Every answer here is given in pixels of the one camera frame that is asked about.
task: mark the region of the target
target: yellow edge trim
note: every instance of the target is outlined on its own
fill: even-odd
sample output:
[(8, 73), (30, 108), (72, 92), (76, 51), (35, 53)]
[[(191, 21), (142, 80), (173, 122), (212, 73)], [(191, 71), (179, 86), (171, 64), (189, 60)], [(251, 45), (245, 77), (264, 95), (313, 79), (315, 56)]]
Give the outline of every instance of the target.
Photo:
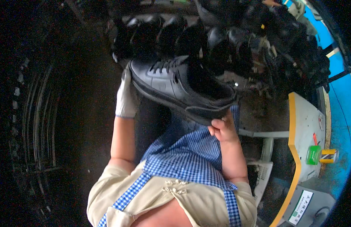
[(332, 118), (331, 118), (331, 103), (329, 102), (329, 95), (323, 87), (324, 103), (325, 103), (325, 145), (324, 149), (329, 149), (331, 144), (332, 134)]
[(291, 198), (293, 197), (293, 194), (295, 192), (295, 188), (298, 185), (299, 177), (300, 177), (300, 173), (301, 173), (301, 162), (299, 159), (298, 152), (296, 151), (296, 148), (295, 148), (295, 132), (296, 132), (295, 93), (289, 94), (289, 115), (290, 116), (289, 116), (288, 146), (289, 146), (289, 149), (291, 151), (291, 154), (292, 154), (294, 161), (295, 161), (295, 164), (296, 164), (295, 174), (293, 177), (293, 181), (291, 182), (287, 197), (285, 198), (284, 203), (282, 204), (282, 207), (280, 208), (278, 214), (276, 215), (276, 217), (273, 220), (270, 227), (276, 227), (276, 225), (282, 219), (282, 217), (283, 217), (285, 211), (287, 210), (287, 207), (291, 201)]

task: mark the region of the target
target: gray metal panel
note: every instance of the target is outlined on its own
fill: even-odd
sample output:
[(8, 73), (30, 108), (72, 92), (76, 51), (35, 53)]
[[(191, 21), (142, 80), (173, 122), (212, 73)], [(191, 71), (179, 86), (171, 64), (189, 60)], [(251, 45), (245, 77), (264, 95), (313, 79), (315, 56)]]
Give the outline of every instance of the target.
[(312, 192), (313, 196), (309, 202), (308, 207), (306, 208), (304, 214), (302, 215), (301, 219), (299, 220), (296, 226), (300, 226), (300, 227), (310, 226), (313, 223), (313, 217), (315, 216), (316, 212), (320, 208), (327, 206), (331, 210), (333, 205), (336, 202), (336, 200), (328, 193), (315, 191), (309, 188), (301, 187), (300, 185), (296, 186), (295, 192), (293, 194), (293, 197), (291, 198), (290, 204), (283, 215), (283, 219), (293, 226), (295, 225), (289, 221), (289, 218), (293, 214), (303, 190)]

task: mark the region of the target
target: shoelace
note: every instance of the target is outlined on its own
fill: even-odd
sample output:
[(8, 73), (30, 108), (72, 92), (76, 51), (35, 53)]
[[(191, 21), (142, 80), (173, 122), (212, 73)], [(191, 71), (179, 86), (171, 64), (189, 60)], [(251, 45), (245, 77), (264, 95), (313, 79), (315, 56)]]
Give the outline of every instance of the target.
[[(160, 70), (160, 73), (162, 73), (163, 69), (166, 69), (167, 73), (169, 72), (169, 69), (171, 68), (176, 68), (179, 66), (182, 62), (181, 58), (176, 58), (176, 59), (171, 59), (171, 60), (160, 60), (157, 61), (151, 68), (150, 70), (153, 70), (153, 73), (155, 73), (158, 69)], [(175, 69), (175, 73), (173, 74), (173, 82), (175, 84), (178, 83), (178, 77), (180, 77), (179, 70)]]

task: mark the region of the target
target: hand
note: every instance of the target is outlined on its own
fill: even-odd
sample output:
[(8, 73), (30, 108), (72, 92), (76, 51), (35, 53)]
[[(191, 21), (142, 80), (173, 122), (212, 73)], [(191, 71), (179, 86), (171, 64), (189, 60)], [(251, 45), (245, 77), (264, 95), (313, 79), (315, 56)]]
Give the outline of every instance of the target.
[(212, 126), (208, 126), (211, 136), (215, 136), (220, 142), (238, 142), (239, 137), (236, 133), (231, 110), (227, 111), (222, 119), (214, 119)]
[(116, 97), (116, 116), (134, 118), (138, 111), (138, 96), (131, 83), (131, 71), (127, 65), (121, 76), (121, 84)]

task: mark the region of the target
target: black leather shoe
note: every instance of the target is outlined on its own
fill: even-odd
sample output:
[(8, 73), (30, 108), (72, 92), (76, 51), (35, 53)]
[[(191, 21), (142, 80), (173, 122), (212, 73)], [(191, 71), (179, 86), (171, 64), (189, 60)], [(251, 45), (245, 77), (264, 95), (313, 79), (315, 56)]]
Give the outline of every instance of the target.
[(199, 51), (205, 53), (207, 49), (207, 39), (205, 36), (205, 26), (200, 20), (196, 24), (186, 27), (179, 35), (174, 44), (175, 55), (189, 55), (198, 57)]
[(164, 23), (163, 28), (156, 37), (160, 56), (174, 56), (175, 41), (186, 27), (187, 20), (181, 16), (173, 16)]
[(253, 66), (251, 45), (254, 35), (240, 28), (232, 27), (227, 32), (230, 45), (231, 62), (227, 70), (237, 75), (248, 77)]
[(130, 69), (142, 95), (203, 125), (225, 116), (236, 97), (231, 86), (214, 79), (199, 60), (188, 56), (165, 61), (134, 58)]
[(219, 27), (209, 30), (206, 61), (207, 66), (216, 76), (222, 75), (232, 63), (226, 30)]
[(112, 58), (118, 63), (119, 59), (130, 58), (132, 56), (130, 39), (142, 21), (132, 17), (125, 24), (121, 19), (115, 19), (112, 23), (114, 24), (114, 28), (109, 31), (108, 37), (111, 45)]
[(130, 46), (135, 56), (154, 51), (156, 36), (164, 24), (160, 15), (151, 15), (132, 34)]

